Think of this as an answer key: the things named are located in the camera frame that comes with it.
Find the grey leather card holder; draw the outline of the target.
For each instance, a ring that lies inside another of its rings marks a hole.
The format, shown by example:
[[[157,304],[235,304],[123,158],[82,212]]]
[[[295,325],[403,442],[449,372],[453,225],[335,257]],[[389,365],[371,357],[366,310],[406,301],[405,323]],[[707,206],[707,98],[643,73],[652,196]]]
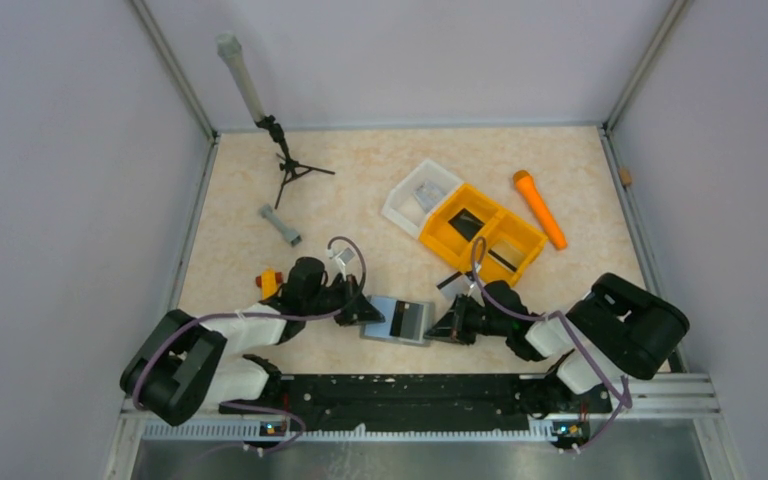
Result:
[[[383,321],[363,325],[361,339],[416,347],[430,344],[425,333],[431,328],[435,316],[433,302],[412,302],[380,295],[369,296],[368,301],[382,314]]]

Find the black card from holder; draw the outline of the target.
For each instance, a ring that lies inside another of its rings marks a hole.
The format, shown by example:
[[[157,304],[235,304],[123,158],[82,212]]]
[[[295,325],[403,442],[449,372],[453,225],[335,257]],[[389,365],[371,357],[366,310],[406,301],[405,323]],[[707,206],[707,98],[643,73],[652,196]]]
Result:
[[[414,336],[414,312],[411,304],[397,300],[390,326],[390,335],[396,338],[409,339]]]

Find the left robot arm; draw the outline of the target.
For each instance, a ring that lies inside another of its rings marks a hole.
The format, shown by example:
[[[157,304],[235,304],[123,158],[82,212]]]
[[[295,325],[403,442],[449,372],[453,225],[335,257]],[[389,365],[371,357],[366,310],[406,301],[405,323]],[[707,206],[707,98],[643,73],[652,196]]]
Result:
[[[119,386],[136,408],[171,426],[232,400],[268,413],[280,401],[280,372],[253,349],[282,345],[316,320],[356,326],[384,316],[363,295],[359,278],[328,278],[321,260],[301,257],[273,295],[250,307],[201,318],[168,311],[124,368]]]

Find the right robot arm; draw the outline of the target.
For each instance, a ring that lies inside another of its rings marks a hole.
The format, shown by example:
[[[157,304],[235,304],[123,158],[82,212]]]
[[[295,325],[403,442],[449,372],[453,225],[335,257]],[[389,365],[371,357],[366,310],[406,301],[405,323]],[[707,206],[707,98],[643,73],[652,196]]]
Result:
[[[599,384],[652,379],[690,329],[677,307],[613,273],[601,275],[565,312],[530,311],[502,280],[478,290],[457,295],[425,338],[472,345],[496,336],[522,360],[558,358],[546,397],[560,412],[574,411]]]

